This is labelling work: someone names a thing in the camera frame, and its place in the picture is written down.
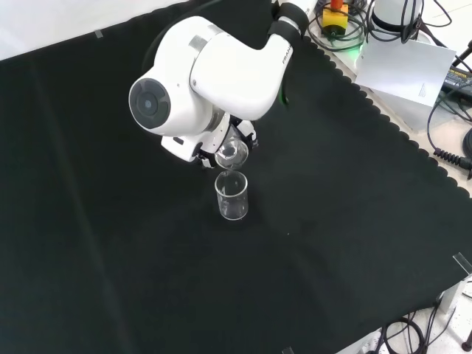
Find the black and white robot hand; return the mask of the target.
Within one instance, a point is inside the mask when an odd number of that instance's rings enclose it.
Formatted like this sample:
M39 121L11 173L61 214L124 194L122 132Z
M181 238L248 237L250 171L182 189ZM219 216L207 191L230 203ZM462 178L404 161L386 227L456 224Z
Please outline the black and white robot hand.
M211 131L201 135L198 163L207 169L221 167L239 170L251 150L258 146L257 134L251 121L242 120L228 113Z

